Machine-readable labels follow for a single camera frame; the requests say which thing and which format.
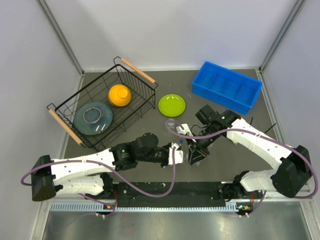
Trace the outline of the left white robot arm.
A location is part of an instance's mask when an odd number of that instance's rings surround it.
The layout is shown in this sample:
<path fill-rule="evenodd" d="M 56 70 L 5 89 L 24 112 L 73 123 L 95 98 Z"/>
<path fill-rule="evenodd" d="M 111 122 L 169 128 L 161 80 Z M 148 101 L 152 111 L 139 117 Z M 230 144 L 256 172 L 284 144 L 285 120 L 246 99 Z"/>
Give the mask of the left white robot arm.
<path fill-rule="evenodd" d="M 41 156 L 31 176 L 31 199 L 42 202 L 65 194 L 100 195 L 109 198 L 114 191 L 110 173 L 135 168 L 138 162 L 159 164 L 162 168 L 182 162 L 178 144 L 158 146 L 158 137 L 145 133 L 131 142 L 117 144 L 98 153 L 74 158 Z"/>

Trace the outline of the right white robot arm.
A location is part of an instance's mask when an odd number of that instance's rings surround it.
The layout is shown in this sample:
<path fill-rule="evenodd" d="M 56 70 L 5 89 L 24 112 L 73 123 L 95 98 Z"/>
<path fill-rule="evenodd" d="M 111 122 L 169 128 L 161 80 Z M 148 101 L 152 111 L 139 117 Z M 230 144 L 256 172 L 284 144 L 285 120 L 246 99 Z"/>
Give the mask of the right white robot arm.
<path fill-rule="evenodd" d="M 312 177 L 308 166 L 310 155 L 305 147 L 278 145 L 231 110 L 218 113 L 205 105 L 195 116 L 204 125 L 204 129 L 196 139 L 187 140 L 190 165 L 204 160 L 210 154 L 209 146 L 218 139 L 213 133 L 227 129 L 227 132 L 222 133 L 223 137 L 244 146 L 271 166 L 270 170 L 246 170 L 238 174 L 232 184 L 226 187 L 237 197 L 245 198 L 251 192 L 261 190 L 277 191 L 287 198 L 295 198 Z"/>

